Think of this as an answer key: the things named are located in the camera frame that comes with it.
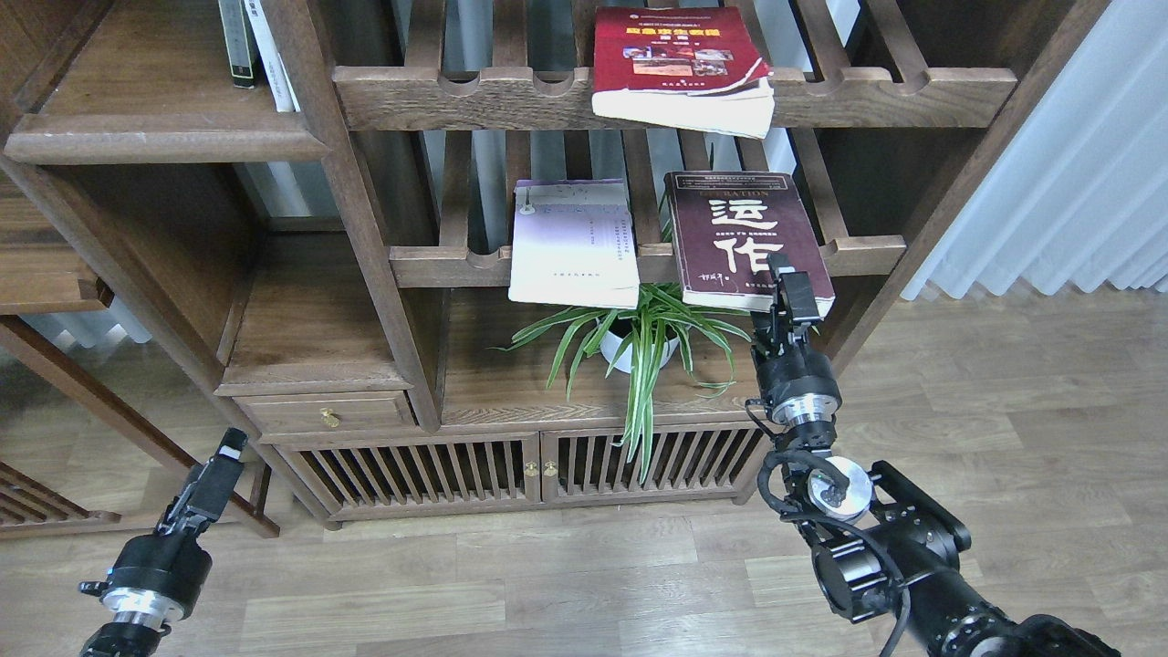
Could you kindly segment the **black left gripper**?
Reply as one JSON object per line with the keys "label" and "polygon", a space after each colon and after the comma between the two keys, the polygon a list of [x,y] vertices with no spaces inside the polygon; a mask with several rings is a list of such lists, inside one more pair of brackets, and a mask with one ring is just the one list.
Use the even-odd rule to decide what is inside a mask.
{"label": "black left gripper", "polygon": [[78,592],[99,599],[114,621],[167,631],[192,616],[213,556],[197,537],[218,521],[241,473],[246,433],[225,429],[204,464],[192,466],[179,495],[157,524],[157,534],[134,537],[100,581],[82,581]]}

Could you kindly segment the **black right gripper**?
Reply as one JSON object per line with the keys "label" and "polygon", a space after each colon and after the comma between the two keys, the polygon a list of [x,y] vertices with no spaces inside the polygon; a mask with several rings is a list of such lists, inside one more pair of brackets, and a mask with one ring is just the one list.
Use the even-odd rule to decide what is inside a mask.
{"label": "black right gripper", "polygon": [[[756,382],[769,421],[780,427],[834,422],[841,390],[829,358],[807,345],[807,332],[822,321],[809,275],[786,255],[771,253],[776,300],[767,312],[750,313]],[[787,340],[776,343],[783,332]]]}

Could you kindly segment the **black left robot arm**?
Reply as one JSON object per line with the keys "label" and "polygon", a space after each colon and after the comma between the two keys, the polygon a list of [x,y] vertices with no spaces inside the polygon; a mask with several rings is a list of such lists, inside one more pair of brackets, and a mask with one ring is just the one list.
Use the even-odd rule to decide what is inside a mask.
{"label": "black left robot arm", "polygon": [[199,535],[225,511],[245,470],[245,447],[246,433],[225,430],[217,452],[192,466],[153,532],[128,540],[105,579],[79,582],[79,593],[114,615],[86,639],[82,656],[151,656],[172,623],[192,615],[213,566]]}

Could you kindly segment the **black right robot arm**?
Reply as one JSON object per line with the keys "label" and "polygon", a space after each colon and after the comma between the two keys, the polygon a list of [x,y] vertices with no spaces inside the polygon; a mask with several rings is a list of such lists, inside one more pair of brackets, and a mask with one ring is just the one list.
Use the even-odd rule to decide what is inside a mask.
{"label": "black right robot arm", "polygon": [[943,505],[880,461],[862,466],[830,454],[841,392],[829,358],[809,345],[821,321],[809,275],[769,256],[776,295],[756,312],[758,422],[772,440],[756,473],[767,506],[797,527],[830,611],[864,622],[894,614],[881,649],[910,632],[930,656],[1114,656],[1093,632],[1036,614],[1014,622],[962,578],[971,534]]}

